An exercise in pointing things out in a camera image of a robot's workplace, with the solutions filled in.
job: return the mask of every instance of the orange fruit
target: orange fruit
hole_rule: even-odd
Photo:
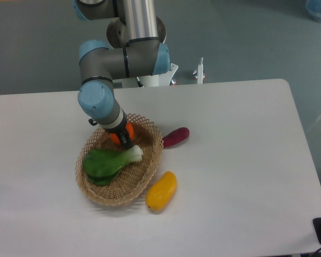
[[[134,138],[134,129],[133,129],[133,126],[132,126],[132,124],[130,122],[127,122],[126,130],[127,130],[128,134],[129,134],[129,138],[133,139]],[[116,134],[111,133],[110,136],[111,136],[111,140],[114,143],[116,143],[117,145],[121,146],[120,140],[119,140],[119,138],[118,138],[118,136]]]

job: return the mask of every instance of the woven basket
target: woven basket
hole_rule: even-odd
[[[161,160],[163,139],[153,122],[136,114],[127,116],[134,129],[133,143],[143,150],[141,162],[130,163],[107,186],[96,186],[88,179],[83,169],[83,158],[93,148],[123,150],[110,139],[110,135],[99,127],[88,139],[76,163],[76,181],[82,192],[94,202],[117,206],[137,198],[146,188]]]

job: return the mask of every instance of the yellow mango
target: yellow mango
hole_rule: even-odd
[[[167,171],[148,191],[145,199],[146,205],[151,210],[163,209],[174,195],[176,188],[175,174]]]

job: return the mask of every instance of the blue joint cap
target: blue joint cap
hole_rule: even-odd
[[[114,96],[100,81],[86,82],[77,97],[83,111],[94,120],[106,117],[113,109]]]
[[[88,19],[83,15],[81,10],[79,9],[76,0],[73,0],[73,7],[75,9],[75,13],[76,13],[77,18],[79,18],[80,20],[88,21]]]
[[[90,51],[97,49],[97,48],[107,48],[108,49],[108,44],[106,42],[103,42],[101,40],[88,40],[84,42],[80,46],[79,50],[79,62],[81,61],[82,57],[89,53]]]
[[[152,75],[160,75],[168,72],[170,69],[170,65],[170,55],[167,44],[160,43]]]

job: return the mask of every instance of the bok choy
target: bok choy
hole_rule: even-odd
[[[135,145],[132,148],[117,152],[109,149],[92,149],[83,160],[83,168],[88,178],[95,185],[108,185],[131,162],[140,162],[143,151]]]

